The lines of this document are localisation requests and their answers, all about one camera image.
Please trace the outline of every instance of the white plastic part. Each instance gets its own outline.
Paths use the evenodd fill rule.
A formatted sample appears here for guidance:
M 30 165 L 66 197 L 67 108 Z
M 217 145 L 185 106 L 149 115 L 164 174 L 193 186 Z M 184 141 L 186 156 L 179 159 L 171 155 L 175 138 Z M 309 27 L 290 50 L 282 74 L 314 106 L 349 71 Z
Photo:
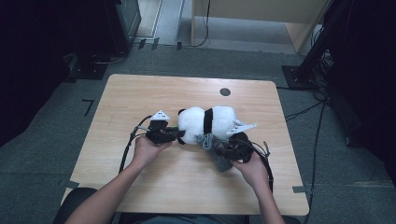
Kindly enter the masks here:
M 155 113 L 153 116 L 151 116 L 152 120 L 168 120 L 170 119 L 169 116 L 167 116 L 165 113 L 163 113 L 162 110 L 158 111 L 157 113 Z
M 243 125 L 243 126 L 235 126 L 233 129 L 228 131 L 227 134 L 231 135 L 231 134 L 235 134 L 235 133 L 241 133 L 243 131 L 246 131 L 248 129 L 254 128 L 256 126 L 257 126 L 257 124 L 255 124 L 255 123 L 246 124 L 246 125 Z

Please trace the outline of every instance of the hand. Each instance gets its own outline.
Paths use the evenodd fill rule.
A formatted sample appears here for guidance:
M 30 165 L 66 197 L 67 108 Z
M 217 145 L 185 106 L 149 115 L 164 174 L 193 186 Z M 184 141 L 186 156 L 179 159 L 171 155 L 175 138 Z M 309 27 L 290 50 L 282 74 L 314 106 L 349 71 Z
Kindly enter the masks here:
M 257 152 L 253 152 L 250 161 L 247 163 L 232 161 L 232 164 L 242 173 L 244 179 L 253 189 L 263 186 L 269 187 L 267 169 L 262 164 L 262 159 Z
M 170 147 L 172 142 L 155 145 L 146 136 L 139 136 L 134 143 L 134 158 L 131 164 L 137 164 L 141 168 L 145 168 L 151 163 L 158 154 L 167 147 Z

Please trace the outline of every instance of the wooden table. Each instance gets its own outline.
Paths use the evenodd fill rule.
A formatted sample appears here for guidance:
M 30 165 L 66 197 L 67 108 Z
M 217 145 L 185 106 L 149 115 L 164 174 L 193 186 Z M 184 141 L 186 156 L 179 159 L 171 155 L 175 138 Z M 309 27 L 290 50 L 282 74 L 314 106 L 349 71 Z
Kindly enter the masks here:
M 227 88 L 229 96 L 220 90 Z M 118 173 L 129 134 L 147 115 L 163 110 L 177 125 L 179 109 L 232 106 L 240 120 L 258 126 L 249 140 L 268 144 L 276 203 L 283 215 L 308 212 L 282 107 L 271 81 L 197 77 L 112 75 L 96 110 L 71 180 L 80 187 L 101 188 Z M 126 164 L 134 153 L 134 141 Z M 217 171 L 199 146 L 175 142 L 136 179 L 120 204 L 121 212 L 259 214 L 257 199 L 238 170 Z
M 206 17 L 208 1 L 193 0 L 192 45 L 194 45 L 195 17 Z M 332 0 L 215 0 L 210 3 L 209 17 L 285 22 L 294 49 L 300 52 L 331 2 Z

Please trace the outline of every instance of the black and white plush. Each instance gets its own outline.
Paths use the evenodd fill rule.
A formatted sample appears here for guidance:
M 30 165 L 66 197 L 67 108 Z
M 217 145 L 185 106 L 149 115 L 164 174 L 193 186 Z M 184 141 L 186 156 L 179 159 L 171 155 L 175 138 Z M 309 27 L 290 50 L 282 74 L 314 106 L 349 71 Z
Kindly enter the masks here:
M 214 147 L 220 142 L 227 142 L 233 135 L 230 130 L 237 126 L 243 126 L 236 117 L 232 107 L 218 105 L 203 110 L 201 107 L 182 109 L 178 113 L 178 129 L 185 131 L 184 136 L 177 140 L 180 144 L 201 145 L 205 149 L 219 171 L 230 169 L 232 164 L 219 156 Z

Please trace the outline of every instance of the table top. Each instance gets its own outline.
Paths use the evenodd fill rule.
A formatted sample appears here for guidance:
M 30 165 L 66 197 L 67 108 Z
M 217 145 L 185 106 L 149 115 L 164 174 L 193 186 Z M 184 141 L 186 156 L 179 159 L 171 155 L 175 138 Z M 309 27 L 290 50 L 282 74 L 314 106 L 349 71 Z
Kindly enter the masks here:
M 229 96 L 220 94 L 227 88 Z M 282 107 L 271 81 L 198 77 L 112 75 L 94 115 L 70 178 L 80 187 L 99 189 L 120 168 L 133 128 L 147 115 L 162 110 L 177 126 L 177 112 L 199 106 L 233 107 L 238 119 L 258 126 L 245 131 L 250 141 L 270 148 L 274 197 L 282 215 L 308 212 L 303 185 Z M 126 163 L 134 153 L 134 141 Z M 120 212 L 245 214 L 260 213 L 258 201 L 241 173 L 219 172 L 200 146 L 177 141 L 163 151 L 136 179 L 121 202 Z

